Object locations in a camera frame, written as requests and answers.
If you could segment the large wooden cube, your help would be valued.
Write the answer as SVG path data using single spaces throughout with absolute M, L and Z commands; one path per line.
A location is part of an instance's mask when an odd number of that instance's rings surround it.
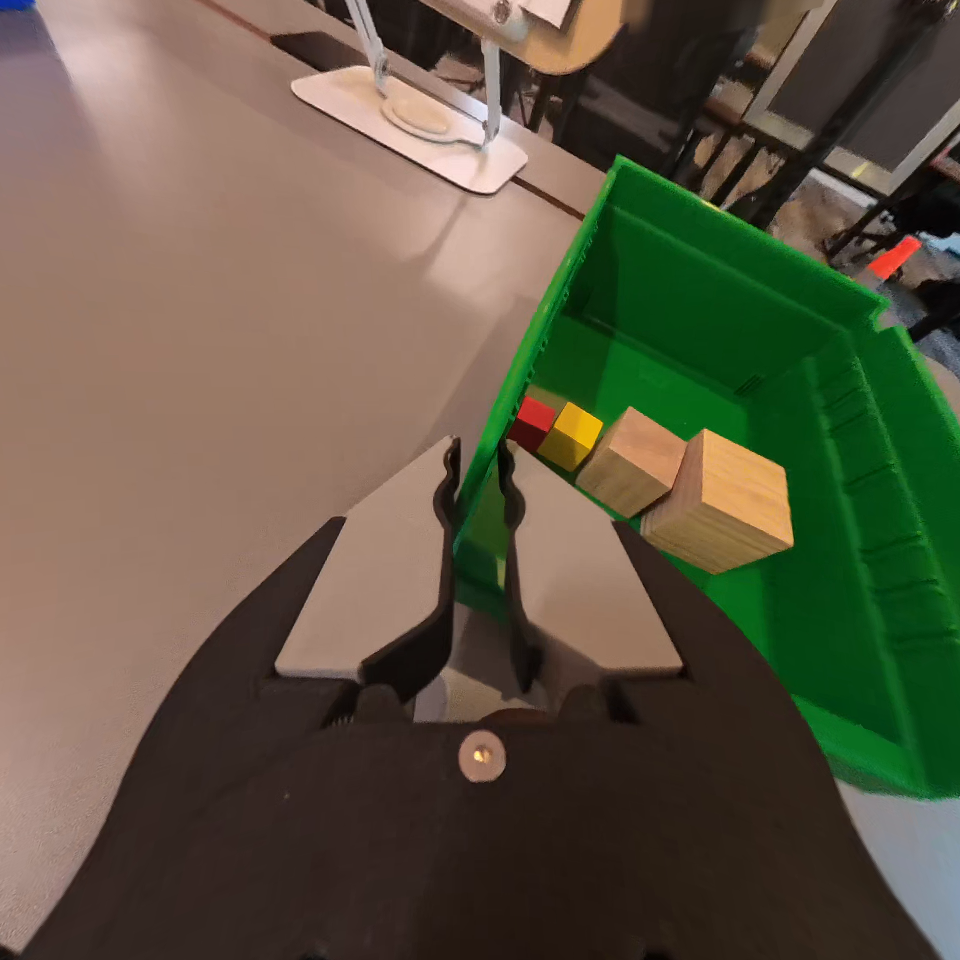
M 639 533 L 713 575 L 785 552 L 795 543 L 786 471 L 703 429 L 686 445 L 671 491 L 642 514 Z

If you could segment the orange striped traffic cone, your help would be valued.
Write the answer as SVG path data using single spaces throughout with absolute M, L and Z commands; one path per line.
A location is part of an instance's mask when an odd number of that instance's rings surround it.
M 923 246 L 922 240 L 912 234 L 898 239 L 892 246 L 885 246 L 881 253 L 870 260 L 867 273 L 878 282 L 887 282 L 900 273 L 906 262 Z

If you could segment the grey desk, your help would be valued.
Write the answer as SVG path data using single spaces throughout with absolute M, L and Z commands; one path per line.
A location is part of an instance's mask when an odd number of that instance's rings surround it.
M 456 598 L 465 471 L 586 218 L 444 185 L 193 2 L 41 10 L 61 49 L 2 63 L 19 958 L 938 958 L 770 662 L 641 535 L 668 493 L 626 519 L 533 454 L 676 676 L 523 692 L 505 576 L 505 620 Z M 411 702 L 279 676 L 337 520 L 443 437 L 446 665 Z

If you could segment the yellow cube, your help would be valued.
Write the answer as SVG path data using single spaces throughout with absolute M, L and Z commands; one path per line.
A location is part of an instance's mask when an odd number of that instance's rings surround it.
M 600 418 L 573 402 L 565 402 L 535 454 L 562 472 L 574 474 L 593 451 L 603 430 Z

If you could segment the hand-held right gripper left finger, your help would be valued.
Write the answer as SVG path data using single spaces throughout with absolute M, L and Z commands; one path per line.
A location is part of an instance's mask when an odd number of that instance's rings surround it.
M 442 437 L 337 519 L 275 661 L 283 678 L 386 686 L 402 703 L 452 649 L 454 499 L 461 439 Z

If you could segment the grey framed panel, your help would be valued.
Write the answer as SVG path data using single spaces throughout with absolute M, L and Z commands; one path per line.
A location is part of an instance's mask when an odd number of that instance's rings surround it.
M 823 2 L 799 23 L 745 114 L 750 126 L 803 149 L 893 41 L 901 2 Z M 959 12 L 911 55 L 870 116 L 825 161 L 867 191 L 887 195 L 908 179 L 959 121 Z

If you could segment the white document stand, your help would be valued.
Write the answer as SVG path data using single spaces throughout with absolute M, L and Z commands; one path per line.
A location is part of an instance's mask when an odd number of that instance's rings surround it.
M 499 134 L 499 42 L 525 40 L 530 18 L 522 3 L 452 4 L 456 13 L 479 26 L 486 81 L 483 121 L 394 77 L 369 3 L 345 5 L 367 65 L 294 80 L 291 90 L 298 100 L 468 193 L 492 196 L 522 171 L 527 153 Z

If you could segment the small red cube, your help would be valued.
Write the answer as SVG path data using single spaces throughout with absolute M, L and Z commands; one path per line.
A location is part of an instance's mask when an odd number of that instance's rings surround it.
M 555 406 L 534 396 L 526 395 L 520 402 L 507 431 L 506 439 L 531 454 L 537 454 L 552 429 L 556 417 Z

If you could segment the medium wooden cube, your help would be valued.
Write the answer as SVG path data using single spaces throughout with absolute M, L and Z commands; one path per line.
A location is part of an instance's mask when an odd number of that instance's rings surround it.
M 670 493 L 686 449 L 685 440 L 629 407 L 606 429 L 575 484 L 630 520 Z

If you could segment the green plastic bin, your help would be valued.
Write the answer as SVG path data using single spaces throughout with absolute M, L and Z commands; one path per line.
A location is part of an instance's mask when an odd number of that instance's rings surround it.
M 883 299 L 624 158 L 493 402 L 458 497 L 456 598 L 505 620 L 497 452 L 530 385 L 785 468 L 795 546 L 711 575 L 834 775 L 957 798 L 958 420 Z

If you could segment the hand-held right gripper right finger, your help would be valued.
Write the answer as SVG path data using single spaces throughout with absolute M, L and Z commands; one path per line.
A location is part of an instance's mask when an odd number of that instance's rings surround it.
M 501 443 L 497 462 L 520 690 L 680 674 L 681 655 L 606 511 L 515 442 Z

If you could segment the black panel stand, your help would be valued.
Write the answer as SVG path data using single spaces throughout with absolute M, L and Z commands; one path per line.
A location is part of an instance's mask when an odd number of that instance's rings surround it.
M 861 184 L 843 174 L 830 173 L 826 160 L 846 134 L 851 134 L 865 121 L 877 105 L 882 90 L 900 74 L 911 56 L 942 26 L 948 17 L 958 11 L 958 2 L 900 2 L 894 22 L 893 40 L 885 53 L 873 63 L 865 78 L 841 103 L 802 149 L 795 149 L 777 138 L 748 124 L 745 114 L 750 103 L 771 73 L 777 58 L 784 51 L 804 17 L 824 2 L 804 2 L 803 13 L 790 13 L 786 21 L 790 31 L 774 26 L 776 42 L 769 38 L 769 29 L 760 34 L 759 51 L 769 53 L 766 69 L 760 79 L 725 78 L 720 91 L 709 102 L 706 117 L 717 121 L 718 132 L 705 136 L 703 162 L 690 170 L 690 188 L 700 190 L 709 202 L 718 208 L 733 207 L 747 219 L 766 227 L 775 218 L 775 211 L 799 188 L 801 182 L 814 172 L 832 176 L 846 186 L 857 188 L 875 198 L 893 197 L 921 169 L 932 162 L 958 138 L 945 140 L 941 148 L 930 155 L 918 169 L 887 195 L 867 191 Z

